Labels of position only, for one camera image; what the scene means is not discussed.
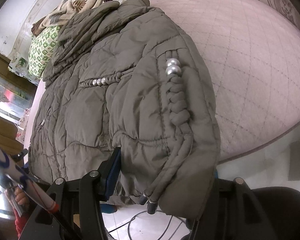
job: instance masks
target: drawstring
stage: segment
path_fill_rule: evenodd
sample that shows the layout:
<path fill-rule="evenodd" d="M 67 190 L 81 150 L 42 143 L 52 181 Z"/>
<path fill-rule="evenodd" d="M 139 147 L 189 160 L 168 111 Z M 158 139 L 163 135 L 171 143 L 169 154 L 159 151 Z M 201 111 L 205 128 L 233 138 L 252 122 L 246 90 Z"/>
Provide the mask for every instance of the drawstring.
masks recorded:
<path fill-rule="evenodd" d="M 147 211 L 150 214 L 155 213 L 160 196 L 190 154 L 193 143 L 193 134 L 188 124 L 190 114 L 187 110 L 182 78 L 179 76 L 181 75 L 179 66 L 180 62 L 177 59 L 167 60 L 166 95 L 169 101 L 170 121 L 176 127 L 176 142 L 163 169 L 139 199 L 141 205 L 144 205 L 149 199 Z"/>

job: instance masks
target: hand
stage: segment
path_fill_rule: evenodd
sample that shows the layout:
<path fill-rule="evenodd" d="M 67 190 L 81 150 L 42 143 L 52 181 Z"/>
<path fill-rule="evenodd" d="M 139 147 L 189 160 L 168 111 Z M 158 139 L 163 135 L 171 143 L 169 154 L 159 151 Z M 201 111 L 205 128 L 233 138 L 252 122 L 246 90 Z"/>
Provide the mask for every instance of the hand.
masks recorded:
<path fill-rule="evenodd" d="M 13 207 L 12 205 L 12 202 L 11 202 L 11 198 L 10 198 L 10 193 L 8 190 L 5 190 L 5 195 L 7 196 L 11 206 Z M 26 193 L 19 187 L 16 187 L 15 191 L 14 191 L 14 194 L 16 196 L 15 200 L 16 202 L 23 206 L 25 208 L 25 211 L 27 212 L 29 210 L 29 206 L 30 206 L 30 201 L 29 201 L 29 198 L 28 196 L 26 195 Z"/>

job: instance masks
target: white wall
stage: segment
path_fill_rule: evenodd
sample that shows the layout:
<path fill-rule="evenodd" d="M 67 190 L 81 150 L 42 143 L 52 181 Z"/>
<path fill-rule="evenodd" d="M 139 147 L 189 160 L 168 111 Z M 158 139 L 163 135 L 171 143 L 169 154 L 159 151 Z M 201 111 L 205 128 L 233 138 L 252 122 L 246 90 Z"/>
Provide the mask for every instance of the white wall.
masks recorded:
<path fill-rule="evenodd" d="M 32 23 L 36 22 L 40 18 L 44 17 L 50 13 L 62 0 L 44 0 L 39 5 L 39 0 L 7 0 L 5 4 L 0 9 L 0 53 L 9 57 L 11 53 L 16 38 L 25 36 L 27 40 L 25 45 L 21 48 L 17 48 L 22 53 L 26 53 L 29 50 L 31 42 L 30 29 Z M 40 11 L 33 13 L 36 6 L 40 6 Z M 32 13 L 31 22 L 26 22 L 29 20 L 29 14 Z"/>

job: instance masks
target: black cable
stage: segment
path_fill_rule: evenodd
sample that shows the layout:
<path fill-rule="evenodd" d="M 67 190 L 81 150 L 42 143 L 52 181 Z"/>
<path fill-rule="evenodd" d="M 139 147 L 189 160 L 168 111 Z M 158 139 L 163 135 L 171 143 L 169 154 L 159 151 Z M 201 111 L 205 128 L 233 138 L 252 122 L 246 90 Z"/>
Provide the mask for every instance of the black cable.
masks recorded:
<path fill-rule="evenodd" d="M 121 226 L 119 226 L 119 227 L 117 227 L 117 228 L 111 230 L 109 233 L 112 233 L 113 231 L 116 231 L 116 230 L 118 230 L 119 228 L 122 228 L 122 227 L 124 227 L 125 225 L 128 225 L 128 236 L 129 236 L 129 239 L 132 240 L 131 234 L 130 234 L 130 224 L 131 224 L 131 222 L 132 222 L 133 220 L 136 219 L 136 217 L 137 217 L 138 215 L 141 215 L 141 214 L 143 214 L 143 213 L 146 213 L 146 211 L 142 211 L 142 212 L 140 212 L 140 213 L 134 215 L 134 216 L 130 219 L 129 222 L 127 222 L 127 223 L 125 223 L 125 224 L 123 224 L 123 225 L 121 225 Z M 168 228 L 169 228 L 169 226 L 170 226 L 170 223 L 171 223 L 173 217 L 175 217 L 175 216 L 171 216 L 171 217 L 170 217 L 169 223 L 168 223 L 168 225 L 167 225 L 165 231 L 162 233 L 162 235 L 161 235 L 157 240 L 160 240 L 160 239 L 164 236 L 164 234 L 167 232 L 167 230 L 168 230 Z M 173 234 L 170 236 L 169 240 L 175 235 L 175 233 L 177 232 L 177 230 L 179 229 L 179 227 L 181 226 L 181 224 L 182 224 L 182 223 L 185 224 L 185 222 L 184 222 L 180 217 L 175 217 L 175 218 L 179 219 L 181 222 L 180 222 L 180 224 L 178 225 L 177 229 L 176 229 L 176 230 L 173 232 Z"/>

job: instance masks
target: pearl bead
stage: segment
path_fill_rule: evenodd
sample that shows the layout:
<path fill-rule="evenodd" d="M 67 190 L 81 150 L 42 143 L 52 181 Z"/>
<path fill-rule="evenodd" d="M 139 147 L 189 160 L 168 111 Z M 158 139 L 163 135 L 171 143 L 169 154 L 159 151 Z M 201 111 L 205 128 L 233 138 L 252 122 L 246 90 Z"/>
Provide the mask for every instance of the pearl bead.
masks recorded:
<path fill-rule="evenodd" d="M 99 78 L 99 79 L 97 80 L 97 85 L 98 85 L 98 86 L 102 86 L 101 78 Z"/>
<path fill-rule="evenodd" d="M 101 83 L 103 84 L 103 85 L 106 85 L 107 83 L 106 83 L 106 78 L 102 78 L 101 79 Z"/>
<path fill-rule="evenodd" d="M 166 74 L 170 75 L 172 73 L 180 75 L 181 74 L 181 68 L 177 65 L 170 65 L 169 67 L 166 68 Z"/>
<path fill-rule="evenodd" d="M 177 65 L 180 66 L 180 61 L 177 60 L 176 58 L 169 58 L 167 60 L 167 67 L 171 66 L 171 65 Z"/>

